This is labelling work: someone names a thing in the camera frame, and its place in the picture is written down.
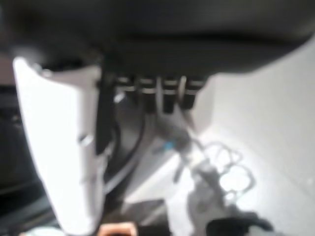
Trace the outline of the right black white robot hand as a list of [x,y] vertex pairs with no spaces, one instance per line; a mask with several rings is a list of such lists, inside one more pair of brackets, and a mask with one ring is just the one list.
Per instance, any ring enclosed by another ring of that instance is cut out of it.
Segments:
[[23,128],[62,230],[89,236],[105,200],[114,82],[248,72],[315,32],[312,0],[3,0]]

